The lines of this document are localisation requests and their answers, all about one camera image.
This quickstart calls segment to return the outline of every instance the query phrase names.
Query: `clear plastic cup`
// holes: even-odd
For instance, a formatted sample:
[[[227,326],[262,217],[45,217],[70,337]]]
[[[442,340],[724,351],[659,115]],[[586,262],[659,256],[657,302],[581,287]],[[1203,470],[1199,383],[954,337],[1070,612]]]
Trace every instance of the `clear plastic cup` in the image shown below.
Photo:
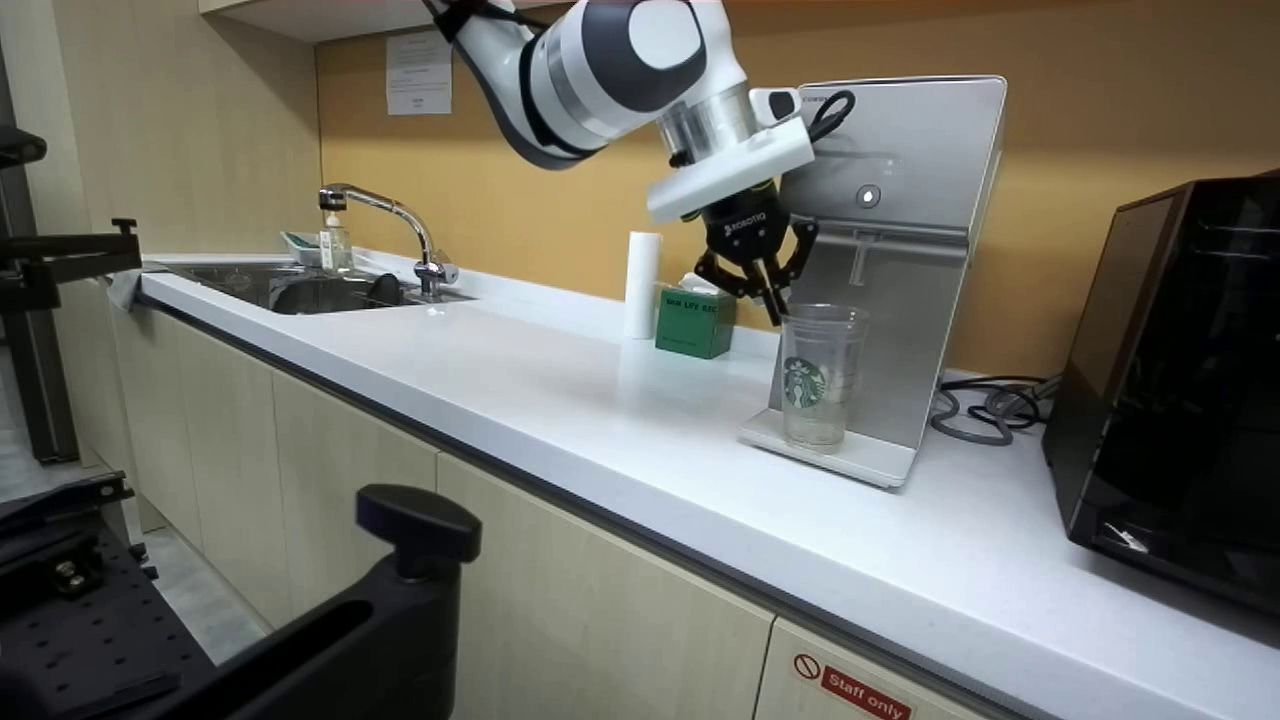
[[[800,302],[782,321],[782,441],[832,457],[844,445],[852,388],[857,311]]]

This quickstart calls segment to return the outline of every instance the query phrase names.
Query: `green container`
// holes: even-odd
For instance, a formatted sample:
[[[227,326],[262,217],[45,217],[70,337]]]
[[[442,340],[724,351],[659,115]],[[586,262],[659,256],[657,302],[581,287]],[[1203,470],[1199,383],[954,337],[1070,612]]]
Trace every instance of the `green container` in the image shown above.
[[[703,358],[724,354],[732,343],[732,315],[732,297],[664,287],[657,311],[657,349]]]

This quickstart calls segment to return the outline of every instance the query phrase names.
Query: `white cabinet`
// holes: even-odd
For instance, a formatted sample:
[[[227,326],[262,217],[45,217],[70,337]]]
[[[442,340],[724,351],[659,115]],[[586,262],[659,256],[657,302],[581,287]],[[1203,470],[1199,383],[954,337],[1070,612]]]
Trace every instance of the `white cabinet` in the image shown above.
[[[415,484],[481,515],[463,568],[459,720],[749,720],[768,612],[393,424],[272,381],[293,612],[389,548],[353,523],[360,484]]]
[[[179,408],[179,343],[194,331],[155,308],[113,311],[133,484],[192,545],[201,545],[194,476]]]
[[[267,624],[293,621],[272,369],[204,337],[179,337],[179,420],[201,552]]]
[[[517,7],[548,7],[566,0],[517,0]],[[303,45],[429,26],[424,0],[201,0],[204,15],[227,15]]]
[[[749,720],[768,612],[463,459],[440,492],[483,520],[459,605],[459,720]]]
[[[113,326],[139,496],[267,624],[289,621],[272,369],[155,308]]]
[[[777,621],[757,720],[975,720],[963,702]]]
[[[354,529],[354,488],[415,484],[481,515],[459,720],[975,716],[176,315],[107,321],[139,492],[267,624],[389,552]]]
[[[354,488],[437,484],[437,446],[315,391],[272,381],[293,612],[360,578],[389,545],[354,529]]]

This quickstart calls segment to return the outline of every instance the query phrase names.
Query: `robotic arm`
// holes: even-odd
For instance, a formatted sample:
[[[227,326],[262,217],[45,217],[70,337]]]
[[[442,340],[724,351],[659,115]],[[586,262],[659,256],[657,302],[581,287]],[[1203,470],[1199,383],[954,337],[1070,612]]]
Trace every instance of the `robotic arm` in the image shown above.
[[[719,0],[576,0],[548,26],[517,15],[511,0],[424,3],[523,159],[570,166],[659,125],[670,177],[647,193],[647,212],[703,217],[706,250],[696,273],[762,300],[773,321],[782,315],[779,287],[800,276],[813,231],[797,226],[800,247],[777,260],[786,212],[773,177],[806,162],[813,134],[797,97],[777,97],[782,108],[757,115]]]

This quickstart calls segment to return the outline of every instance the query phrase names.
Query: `white countertop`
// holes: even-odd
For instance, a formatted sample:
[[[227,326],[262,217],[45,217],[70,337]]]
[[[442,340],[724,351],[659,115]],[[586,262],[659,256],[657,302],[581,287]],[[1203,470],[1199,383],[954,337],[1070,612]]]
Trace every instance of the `white countertop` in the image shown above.
[[[477,300],[277,315],[179,276],[142,297],[1052,716],[1275,716],[1280,639],[1064,541],[1038,445],[928,434],[904,492],[734,441],[773,331],[688,358],[621,302],[466,276]]]

